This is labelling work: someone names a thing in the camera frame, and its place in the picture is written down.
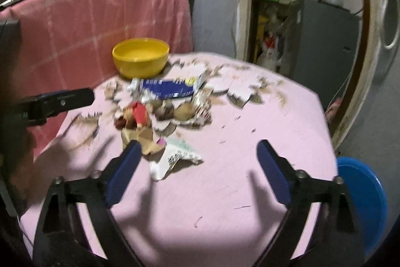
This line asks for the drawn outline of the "red white wrapper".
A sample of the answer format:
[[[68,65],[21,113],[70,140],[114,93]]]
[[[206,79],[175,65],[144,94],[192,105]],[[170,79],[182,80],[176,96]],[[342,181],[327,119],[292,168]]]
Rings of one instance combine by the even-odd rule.
[[[194,111],[194,124],[204,126],[212,121],[210,92],[197,91],[191,99]]]

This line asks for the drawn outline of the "blue plastic bin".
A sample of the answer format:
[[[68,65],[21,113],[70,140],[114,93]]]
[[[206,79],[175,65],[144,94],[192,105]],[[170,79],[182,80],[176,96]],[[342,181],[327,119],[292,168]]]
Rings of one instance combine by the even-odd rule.
[[[379,243],[385,229],[387,195],[376,173],[365,163],[351,158],[337,158],[338,175],[344,180],[363,230],[365,256]]]

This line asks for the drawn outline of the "pink checked towel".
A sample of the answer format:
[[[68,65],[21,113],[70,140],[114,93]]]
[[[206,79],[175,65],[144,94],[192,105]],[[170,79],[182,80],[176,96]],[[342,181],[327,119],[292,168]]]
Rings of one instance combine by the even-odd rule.
[[[117,72],[113,47],[165,41],[192,52],[189,0],[26,0],[1,12],[20,22],[22,42],[1,57],[1,107],[26,96],[96,87]]]

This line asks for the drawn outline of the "red snack wrapper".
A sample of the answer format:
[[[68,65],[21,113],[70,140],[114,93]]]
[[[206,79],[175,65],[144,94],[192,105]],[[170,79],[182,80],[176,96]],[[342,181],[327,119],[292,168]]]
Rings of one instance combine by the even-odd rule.
[[[140,102],[131,102],[114,116],[114,126],[118,130],[151,127],[148,111]]]

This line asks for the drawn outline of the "brown cardboard scrap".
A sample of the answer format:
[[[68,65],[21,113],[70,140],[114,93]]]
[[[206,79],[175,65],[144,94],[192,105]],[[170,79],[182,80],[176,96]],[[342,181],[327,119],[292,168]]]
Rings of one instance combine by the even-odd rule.
[[[153,136],[154,132],[151,128],[124,128],[121,130],[123,149],[125,149],[131,141],[137,141],[141,146],[141,151],[144,156],[161,152],[166,147],[166,143],[164,141],[161,143],[154,141]]]

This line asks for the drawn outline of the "yellow plastic bowl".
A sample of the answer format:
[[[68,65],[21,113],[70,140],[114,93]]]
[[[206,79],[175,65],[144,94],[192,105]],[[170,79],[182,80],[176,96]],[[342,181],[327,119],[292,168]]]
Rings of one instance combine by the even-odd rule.
[[[147,79],[158,75],[166,66],[170,46],[159,39],[133,38],[112,49],[118,73],[126,79]]]

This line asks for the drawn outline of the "blue toothpaste box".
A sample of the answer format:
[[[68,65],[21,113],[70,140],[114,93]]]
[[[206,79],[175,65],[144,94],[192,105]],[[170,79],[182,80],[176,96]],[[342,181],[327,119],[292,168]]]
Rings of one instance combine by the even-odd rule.
[[[174,79],[132,79],[127,90],[132,94],[147,92],[160,100],[186,98],[197,92],[204,81],[204,74]]]

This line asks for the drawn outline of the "pink floral tablecloth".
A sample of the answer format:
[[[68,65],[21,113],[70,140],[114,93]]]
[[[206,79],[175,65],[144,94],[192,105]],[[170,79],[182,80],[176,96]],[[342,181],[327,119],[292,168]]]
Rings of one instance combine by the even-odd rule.
[[[260,91],[262,104],[249,102],[240,109],[226,95],[213,99],[211,124],[198,130],[179,127],[172,135],[203,162],[178,162],[163,180],[153,181],[150,159],[142,158],[112,214],[145,266],[252,266],[286,212],[260,167],[257,143],[268,140],[295,169],[331,180],[337,174],[336,156],[324,110],[313,92],[258,66],[205,53],[171,58],[178,60],[209,69],[227,64],[223,73],[246,87],[263,79],[268,86]],[[122,151],[113,125],[116,104],[105,99],[104,88],[95,90],[92,106],[49,119],[34,130],[44,151],[35,158],[30,207],[20,219],[30,256],[51,181],[87,177]],[[61,136],[77,115],[97,112],[94,139],[87,127],[78,136],[82,124]]]

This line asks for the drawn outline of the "torn white paper wrapper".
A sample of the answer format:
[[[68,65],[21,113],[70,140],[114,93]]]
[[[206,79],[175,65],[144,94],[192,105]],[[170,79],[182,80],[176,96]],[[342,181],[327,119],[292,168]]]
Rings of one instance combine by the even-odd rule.
[[[163,141],[166,143],[163,154],[158,160],[149,163],[152,180],[156,182],[163,180],[180,161],[194,165],[204,162],[202,156],[182,139],[170,136]]]

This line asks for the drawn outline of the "grey mini fridge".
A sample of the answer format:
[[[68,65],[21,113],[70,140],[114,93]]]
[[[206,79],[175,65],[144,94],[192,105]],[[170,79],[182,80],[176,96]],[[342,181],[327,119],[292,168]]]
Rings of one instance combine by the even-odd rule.
[[[313,0],[293,2],[279,73],[315,92],[328,109],[350,77],[359,28],[359,18],[343,8]]]

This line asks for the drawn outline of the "red white bag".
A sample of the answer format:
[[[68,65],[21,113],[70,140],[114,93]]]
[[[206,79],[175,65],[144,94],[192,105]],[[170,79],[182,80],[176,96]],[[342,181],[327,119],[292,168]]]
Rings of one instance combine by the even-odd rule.
[[[258,66],[276,72],[279,66],[279,50],[276,36],[271,32],[265,32],[260,43],[261,53],[256,63]]]

